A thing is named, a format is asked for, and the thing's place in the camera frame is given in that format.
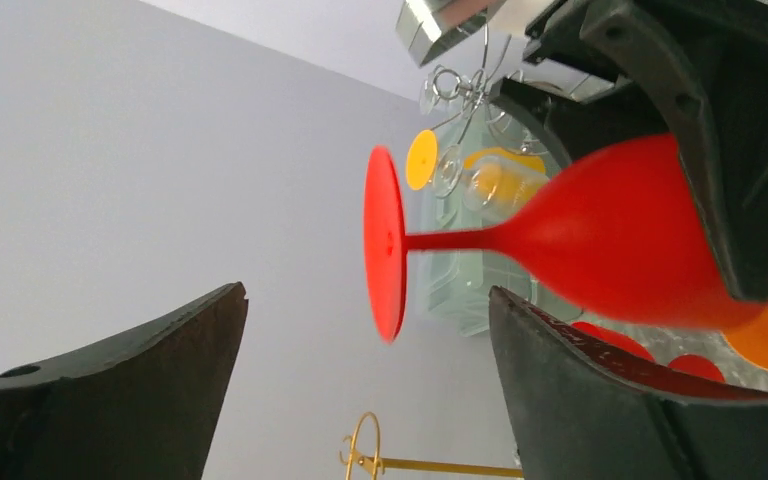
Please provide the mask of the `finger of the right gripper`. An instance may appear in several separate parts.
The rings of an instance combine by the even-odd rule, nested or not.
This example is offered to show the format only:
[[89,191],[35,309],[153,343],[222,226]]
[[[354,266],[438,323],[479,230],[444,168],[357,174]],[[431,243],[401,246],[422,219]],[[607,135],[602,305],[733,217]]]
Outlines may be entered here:
[[768,299],[768,165],[726,163],[705,128],[671,133],[726,287],[741,300]]
[[562,168],[609,145],[668,131],[629,82],[577,99],[547,82],[505,78],[493,84],[489,101],[535,134]]

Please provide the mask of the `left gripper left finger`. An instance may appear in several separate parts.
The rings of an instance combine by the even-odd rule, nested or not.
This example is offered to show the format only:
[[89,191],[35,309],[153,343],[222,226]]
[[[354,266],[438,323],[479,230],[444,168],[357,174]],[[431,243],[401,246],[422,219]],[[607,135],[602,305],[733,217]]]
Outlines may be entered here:
[[243,337],[241,283],[0,374],[0,479],[199,479]]

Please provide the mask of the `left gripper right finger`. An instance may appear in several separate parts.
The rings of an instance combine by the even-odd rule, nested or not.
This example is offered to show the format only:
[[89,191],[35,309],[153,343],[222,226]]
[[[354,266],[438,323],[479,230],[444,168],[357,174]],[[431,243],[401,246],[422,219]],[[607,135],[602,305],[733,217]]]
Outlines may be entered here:
[[768,479],[768,392],[630,354],[515,295],[489,333],[528,479]]

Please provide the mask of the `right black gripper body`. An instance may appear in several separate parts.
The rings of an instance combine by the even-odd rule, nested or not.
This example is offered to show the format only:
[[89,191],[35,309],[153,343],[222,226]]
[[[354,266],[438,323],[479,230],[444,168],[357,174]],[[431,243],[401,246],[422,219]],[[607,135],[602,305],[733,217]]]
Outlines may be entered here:
[[611,83],[587,100],[635,133],[707,129],[728,164],[768,165],[768,5],[552,1],[525,25],[524,59]]

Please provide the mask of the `yellow goblet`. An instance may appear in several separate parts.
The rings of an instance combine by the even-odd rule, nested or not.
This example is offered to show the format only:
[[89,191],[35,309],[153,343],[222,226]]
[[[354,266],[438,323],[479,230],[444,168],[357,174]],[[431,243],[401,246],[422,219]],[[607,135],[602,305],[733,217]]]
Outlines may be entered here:
[[453,194],[459,185],[467,185],[483,163],[496,160],[503,166],[515,165],[548,177],[539,156],[513,153],[502,147],[484,148],[465,155],[461,142],[444,143],[442,135],[431,129],[421,130],[413,139],[404,174],[412,190],[428,187],[437,198],[443,199]]

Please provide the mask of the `clear stemless glass front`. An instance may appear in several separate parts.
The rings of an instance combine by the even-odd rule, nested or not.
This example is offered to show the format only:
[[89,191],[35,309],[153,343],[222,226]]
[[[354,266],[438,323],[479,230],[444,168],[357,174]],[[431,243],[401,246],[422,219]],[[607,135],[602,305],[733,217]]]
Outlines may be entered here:
[[503,166],[496,160],[483,163],[469,183],[456,190],[461,191],[461,202],[467,210],[502,222],[517,214],[548,182],[549,177],[515,165]]

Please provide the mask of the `silver wire glass rack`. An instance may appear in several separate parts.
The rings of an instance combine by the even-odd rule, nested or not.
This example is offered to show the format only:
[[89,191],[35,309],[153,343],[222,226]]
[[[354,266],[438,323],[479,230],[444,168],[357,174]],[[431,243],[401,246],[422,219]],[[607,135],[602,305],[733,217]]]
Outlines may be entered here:
[[476,147],[470,153],[502,147],[513,153],[544,157],[549,154],[549,149],[536,134],[489,100],[491,86],[499,79],[499,70],[510,43],[511,39],[507,38],[499,59],[490,67],[489,30],[484,29],[481,65],[472,75],[462,75],[444,65],[434,67],[440,68],[436,87],[441,100],[436,108],[444,107],[449,113],[445,120],[429,129],[438,134],[439,130],[453,124],[455,134],[452,142],[462,144],[469,135],[474,135]]

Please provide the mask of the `clear ribbed wine glass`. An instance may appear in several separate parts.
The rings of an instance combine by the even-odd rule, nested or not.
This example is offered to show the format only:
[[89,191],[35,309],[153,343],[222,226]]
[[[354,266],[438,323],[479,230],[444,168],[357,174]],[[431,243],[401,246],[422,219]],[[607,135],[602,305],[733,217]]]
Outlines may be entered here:
[[429,115],[441,100],[436,87],[439,72],[440,68],[435,68],[422,83],[418,99],[419,111],[422,115]]

